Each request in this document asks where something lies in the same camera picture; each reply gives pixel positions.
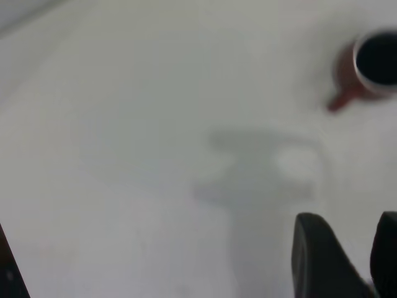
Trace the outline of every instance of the mug handle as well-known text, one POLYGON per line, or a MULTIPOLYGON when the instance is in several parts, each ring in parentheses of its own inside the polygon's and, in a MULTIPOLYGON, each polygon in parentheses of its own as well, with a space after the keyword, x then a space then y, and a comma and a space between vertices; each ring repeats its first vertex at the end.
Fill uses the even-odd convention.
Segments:
POLYGON ((331 103, 328 104, 329 112, 338 112, 343 107, 348 105, 350 101, 362 97, 365 93, 365 87, 361 84, 343 90, 331 103))

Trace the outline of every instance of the table surface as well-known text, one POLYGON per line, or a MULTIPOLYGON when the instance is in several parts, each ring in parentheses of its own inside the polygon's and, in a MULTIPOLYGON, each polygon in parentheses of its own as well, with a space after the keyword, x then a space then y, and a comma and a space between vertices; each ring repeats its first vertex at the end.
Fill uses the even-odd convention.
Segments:
POLYGON ((70 0, 3 35, 0 222, 31 297, 291 297, 303 211, 369 278, 397 101, 323 107, 396 9, 70 0))

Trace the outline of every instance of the mug rim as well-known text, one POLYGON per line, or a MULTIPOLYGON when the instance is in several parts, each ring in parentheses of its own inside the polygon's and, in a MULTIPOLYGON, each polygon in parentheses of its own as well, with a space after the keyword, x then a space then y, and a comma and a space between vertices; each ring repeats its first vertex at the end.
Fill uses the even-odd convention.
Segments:
POLYGON ((376 35, 380 34, 387 34, 392 33, 397 35, 397 28, 396 27, 384 27, 380 29, 376 29, 367 33, 362 34, 354 43, 353 46, 353 64, 354 64, 354 71, 359 79, 359 81, 364 85, 365 88, 374 92, 374 93, 395 93, 397 92, 397 83, 393 85, 384 85, 379 84, 371 79, 368 79, 365 75, 357 67, 357 55, 361 50, 362 46, 371 38, 375 37, 376 35))

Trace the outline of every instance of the red mug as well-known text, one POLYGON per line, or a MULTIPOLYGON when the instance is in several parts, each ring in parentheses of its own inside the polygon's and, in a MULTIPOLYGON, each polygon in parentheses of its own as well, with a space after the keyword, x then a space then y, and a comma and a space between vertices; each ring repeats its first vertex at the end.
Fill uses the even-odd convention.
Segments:
POLYGON ((337 112, 355 99, 377 100, 397 93, 397 29, 365 34, 336 63, 339 95, 328 104, 337 112))

